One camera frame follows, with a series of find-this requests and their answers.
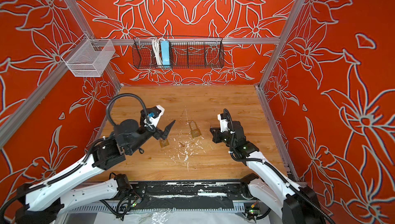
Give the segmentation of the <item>large brass padlock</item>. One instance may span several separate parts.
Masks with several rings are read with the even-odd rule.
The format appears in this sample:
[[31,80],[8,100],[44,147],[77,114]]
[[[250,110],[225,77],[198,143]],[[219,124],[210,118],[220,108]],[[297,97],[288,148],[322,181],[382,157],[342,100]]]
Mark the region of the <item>large brass padlock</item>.
[[198,125],[197,125],[197,123],[195,121],[190,121],[189,122],[189,128],[190,128],[190,134],[191,134],[192,138],[197,138],[197,137],[200,137],[202,135],[201,131],[200,131],[200,129],[199,129],[199,127],[198,127]]

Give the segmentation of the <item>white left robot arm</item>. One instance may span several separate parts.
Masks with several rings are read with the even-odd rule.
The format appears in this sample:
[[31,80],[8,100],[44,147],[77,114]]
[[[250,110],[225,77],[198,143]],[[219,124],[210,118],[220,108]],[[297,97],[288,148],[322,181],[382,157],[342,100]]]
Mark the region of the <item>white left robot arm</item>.
[[[127,119],[116,124],[111,118],[115,102],[123,97],[132,97],[142,106],[141,119]],[[147,108],[144,101],[132,93],[114,96],[106,107],[106,118],[113,126],[108,137],[95,140],[85,156],[58,174],[37,184],[23,184],[16,195],[1,207],[1,223],[6,224],[6,210],[18,201],[22,206],[15,213],[17,224],[51,224],[62,214],[77,207],[114,197],[130,198],[131,185],[125,174],[84,188],[78,185],[125,161],[135,152],[144,153],[142,146],[150,139],[167,139],[175,122],[164,130],[157,125],[164,114],[160,105]]]

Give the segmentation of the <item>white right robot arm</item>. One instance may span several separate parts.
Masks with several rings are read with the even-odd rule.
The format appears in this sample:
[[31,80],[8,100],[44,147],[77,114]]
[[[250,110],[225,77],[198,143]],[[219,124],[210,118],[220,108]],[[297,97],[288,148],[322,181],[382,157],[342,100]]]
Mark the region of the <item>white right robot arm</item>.
[[218,115],[219,127],[210,128],[214,143],[224,143],[234,161],[253,172],[246,184],[248,193],[267,207],[263,216],[273,213],[282,224],[333,224],[324,212],[317,194],[280,172],[252,142],[246,139],[241,123],[232,120],[227,109]]

